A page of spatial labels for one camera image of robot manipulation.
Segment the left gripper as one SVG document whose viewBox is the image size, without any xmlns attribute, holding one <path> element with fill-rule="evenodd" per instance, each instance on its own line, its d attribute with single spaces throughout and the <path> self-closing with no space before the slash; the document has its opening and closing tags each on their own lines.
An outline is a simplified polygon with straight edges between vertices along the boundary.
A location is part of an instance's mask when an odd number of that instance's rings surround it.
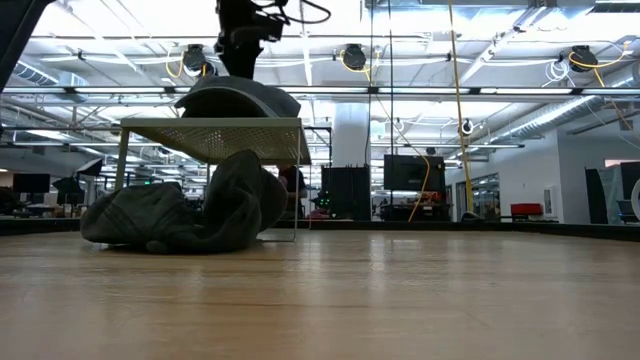
<svg viewBox="0 0 640 360">
<path fill-rule="evenodd" d="M 252 79 L 262 42 L 281 40 L 284 24 L 260 14 L 261 7 L 251 0 L 218 0 L 215 12 L 220 31 L 216 49 L 230 76 Z"/>
</svg>

